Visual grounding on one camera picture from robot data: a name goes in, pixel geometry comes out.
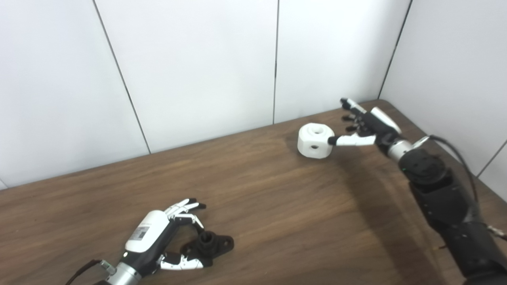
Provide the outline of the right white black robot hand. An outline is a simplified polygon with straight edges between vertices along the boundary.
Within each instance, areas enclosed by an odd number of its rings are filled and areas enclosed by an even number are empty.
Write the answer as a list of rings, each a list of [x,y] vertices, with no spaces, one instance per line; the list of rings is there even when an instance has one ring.
[[[398,162],[415,146],[402,136],[399,126],[380,108],[374,107],[367,111],[357,102],[342,98],[342,108],[349,115],[343,121],[353,124],[346,128],[347,135],[328,137],[330,146],[370,146],[375,145],[382,154]]]

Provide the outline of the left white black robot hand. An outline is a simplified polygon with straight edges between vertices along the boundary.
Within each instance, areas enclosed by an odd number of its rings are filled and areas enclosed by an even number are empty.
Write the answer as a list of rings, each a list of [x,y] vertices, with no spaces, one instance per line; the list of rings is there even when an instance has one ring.
[[[98,282],[98,285],[137,285],[158,270],[183,271],[211,267],[211,258],[165,251],[181,226],[191,225],[199,234],[204,232],[203,224],[191,211],[205,208],[206,205],[197,199],[187,198],[164,211],[150,211],[127,240],[115,272]]]

